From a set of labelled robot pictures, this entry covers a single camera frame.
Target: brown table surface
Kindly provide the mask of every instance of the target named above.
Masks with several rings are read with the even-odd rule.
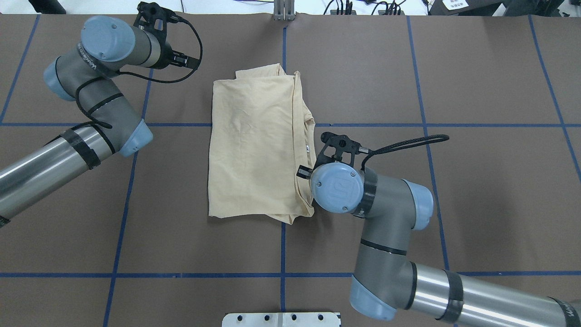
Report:
[[[88,17],[0,16],[0,166],[86,120],[42,72]],[[116,79],[154,141],[0,230],[1,326],[220,326],[228,312],[281,310],[341,312],[343,326],[440,324],[415,312],[374,321],[351,308],[359,218],[319,207],[292,226],[207,216],[212,82],[277,62],[301,71],[316,139],[329,130],[379,148],[450,135],[368,164],[437,196],[411,260],[581,297],[581,19],[186,17],[204,43],[198,72],[173,85]],[[170,28],[175,49],[198,53],[187,27]]]

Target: black tape band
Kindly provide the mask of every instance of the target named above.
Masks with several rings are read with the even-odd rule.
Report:
[[[10,219],[6,219],[2,216],[0,216],[0,228],[2,228],[5,224],[9,223]]]
[[[97,131],[97,133],[99,133],[99,135],[101,135],[101,137],[105,140],[105,143],[107,143],[109,150],[111,150],[111,154],[115,154],[117,151],[115,151],[115,147],[113,146],[113,143],[111,143],[111,140],[109,140],[109,138],[107,137],[105,132],[103,132],[103,130],[98,125],[92,125],[92,126]]]
[[[77,52],[78,55],[81,56],[83,61],[94,71],[99,73],[99,75],[107,78],[112,79],[113,77],[119,76],[117,72],[114,70],[109,69],[107,66],[103,65],[101,61],[90,55],[83,44],[81,42],[77,43]]]
[[[418,267],[415,266],[415,263],[413,262],[410,263],[411,263],[411,272],[413,274],[411,280],[411,294],[406,307],[403,308],[404,310],[409,310],[411,308],[411,305],[414,304],[415,291],[418,289]]]
[[[375,201],[375,192],[377,190],[377,174],[367,168],[365,170],[365,180],[363,182],[363,198],[355,210],[353,215],[359,218],[365,218],[373,206]]]
[[[120,98],[123,96],[123,93],[119,92],[117,94],[111,95],[109,98],[104,99],[103,101],[99,102],[98,104],[94,105],[87,111],[89,115],[92,115],[97,109],[101,108],[102,106],[110,103],[111,101],[115,100],[116,98]]]
[[[444,271],[446,272],[446,276],[448,276],[448,284],[450,284],[448,306],[444,314],[440,318],[436,318],[436,320],[454,324],[458,321],[462,313],[462,307],[464,306],[464,287],[462,286],[460,275],[452,271]]]
[[[563,310],[563,314],[565,314],[565,327],[581,327],[579,314],[572,305],[567,302],[557,300],[556,298],[552,299],[557,302],[557,304],[561,307],[561,310]]]
[[[89,169],[93,169],[101,164],[101,160],[95,150],[89,148],[85,141],[71,129],[67,129],[60,135],[77,151],[81,158],[85,161]]]
[[[385,252],[389,252],[389,253],[392,253],[392,254],[399,254],[399,255],[406,255],[407,254],[407,251],[398,250],[396,248],[383,246],[381,244],[373,243],[373,242],[370,242],[370,241],[364,240],[364,239],[361,239],[361,243],[363,245],[365,245],[365,246],[369,246],[369,247],[372,247],[374,249],[381,250],[381,251],[385,251]]]

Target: white label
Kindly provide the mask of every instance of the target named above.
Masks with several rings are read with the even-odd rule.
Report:
[[[442,0],[448,10],[456,10],[468,6],[466,0]]]

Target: black cable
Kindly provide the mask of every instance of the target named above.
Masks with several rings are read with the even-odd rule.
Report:
[[[331,0],[331,1],[329,1],[329,3],[327,4],[327,7],[325,8],[325,12],[323,13],[323,15],[326,15],[326,14],[327,14],[327,10],[329,10],[329,7],[330,7],[330,6],[331,6],[331,4],[333,3],[333,1],[336,1],[336,0]]]
[[[157,80],[157,79],[153,79],[151,77],[147,77],[147,76],[143,76],[140,74],[136,74],[136,73],[132,73],[132,72],[120,72],[117,71],[117,74],[119,75],[130,75],[130,76],[135,76],[135,77],[139,77],[140,79],[144,79],[144,80],[148,80],[148,81],[153,81],[156,83],[165,83],[165,84],[170,84],[170,83],[177,83],[177,82],[181,82],[185,79],[187,79],[188,77],[192,76],[192,74],[200,67],[200,64],[202,63],[202,55],[204,52],[203,46],[202,46],[202,39],[200,38],[200,34],[198,34],[198,31],[196,31],[196,29],[193,27],[193,25],[187,21],[186,19],[180,17],[180,21],[183,23],[186,23],[193,31],[194,34],[196,34],[196,38],[198,39],[198,43],[200,44],[200,59],[198,59],[198,64],[192,68],[192,71],[189,72],[186,76],[180,78],[180,79],[176,79],[176,80],[171,80],[171,81],[165,81],[165,80]]]
[[[437,134],[437,135],[430,135],[430,136],[424,136],[424,137],[419,137],[419,138],[412,138],[411,140],[406,140],[406,141],[394,143],[392,145],[388,145],[386,147],[377,149],[375,151],[372,150],[365,157],[365,159],[363,159],[363,161],[361,162],[361,170],[365,170],[365,163],[374,155],[390,153],[390,152],[399,151],[399,150],[403,150],[403,149],[415,148],[415,147],[419,147],[421,145],[426,145],[426,144],[444,142],[444,141],[447,141],[449,139],[450,139],[450,136],[448,136],[448,135]]]
[[[106,128],[106,129],[112,129],[112,128],[113,128],[113,126],[111,126],[110,124],[107,124],[107,123],[105,123],[105,122],[101,122],[100,120],[97,120],[97,119],[95,119],[95,118],[94,118],[93,116],[91,116],[91,114],[90,114],[90,113],[88,113],[88,112],[87,112],[87,111],[86,111],[86,110],[83,108],[83,106],[81,105],[81,100],[80,100],[80,97],[79,97],[79,94],[81,93],[81,90],[82,90],[83,88],[85,88],[86,86],[88,86],[88,85],[90,85],[90,84],[92,84],[92,83],[94,83],[94,82],[96,82],[96,81],[99,81],[99,80],[104,80],[104,78],[103,78],[103,77],[96,77],[96,78],[94,78],[94,79],[90,79],[90,80],[86,81],[85,83],[82,83],[82,84],[81,84],[79,87],[77,87],[77,90],[76,90],[76,91],[75,91],[75,93],[74,93],[75,102],[77,103],[77,107],[78,107],[78,109],[79,109],[79,110],[80,110],[80,111],[83,113],[83,115],[85,115],[85,116],[86,116],[88,119],[90,119],[90,120],[91,120],[93,123],[95,123],[96,125],[99,125],[99,126],[101,126],[101,127],[103,127],[103,128]]]
[[[371,14],[372,14],[372,15],[375,13],[375,10],[377,9],[377,7],[378,7],[380,4],[384,4],[384,5],[385,5],[385,11],[386,11],[386,12],[388,11],[388,6],[389,6],[389,4],[387,3],[387,1],[380,1],[380,2],[378,2],[378,3],[376,3],[376,4],[375,4],[375,7],[373,8],[373,11],[371,12]]]

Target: white metal plate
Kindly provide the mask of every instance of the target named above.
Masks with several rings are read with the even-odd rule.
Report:
[[[341,314],[338,312],[227,314],[222,319],[222,327],[341,327]]]

